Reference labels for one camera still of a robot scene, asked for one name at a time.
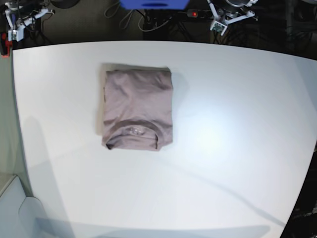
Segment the mauve pink t-shirt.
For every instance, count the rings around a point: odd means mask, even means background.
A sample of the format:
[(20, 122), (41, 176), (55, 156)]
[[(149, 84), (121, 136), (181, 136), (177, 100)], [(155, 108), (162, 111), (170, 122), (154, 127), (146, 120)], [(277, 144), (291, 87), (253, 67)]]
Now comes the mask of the mauve pink t-shirt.
[(102, 70), (102, 146), (109, 150), (159, 151), (171, 144), (170, 69), (107, 63)]

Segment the red and black clamp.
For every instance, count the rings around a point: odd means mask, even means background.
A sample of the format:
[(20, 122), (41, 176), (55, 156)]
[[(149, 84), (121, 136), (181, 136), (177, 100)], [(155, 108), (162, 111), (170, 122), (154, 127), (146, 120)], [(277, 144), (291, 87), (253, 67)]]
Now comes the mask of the red and black clamp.
[(10, 50), (12, 47), (12, 41), (8, 40), (7, 33), (0, 33), (0, 55), (3, 58), (8, 58), (10, 56)]

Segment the blue box at top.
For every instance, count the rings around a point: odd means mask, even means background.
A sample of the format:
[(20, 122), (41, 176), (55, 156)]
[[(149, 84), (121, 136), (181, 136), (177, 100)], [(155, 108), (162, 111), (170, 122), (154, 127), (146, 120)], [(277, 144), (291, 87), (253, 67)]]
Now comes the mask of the blue box at top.
[(172, 9), (183, 10), (189, 0), (120, 0), (125, 9)]

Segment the black power strip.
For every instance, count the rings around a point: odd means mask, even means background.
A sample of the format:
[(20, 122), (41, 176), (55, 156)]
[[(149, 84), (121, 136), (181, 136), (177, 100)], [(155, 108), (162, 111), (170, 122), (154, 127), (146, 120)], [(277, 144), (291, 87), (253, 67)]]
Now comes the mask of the black power strip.
[(187, 10), (186, 14), (189, 18), (197, 18), (197, 19), (213, 18), (213, 14), (210, 10), (189, 9)]

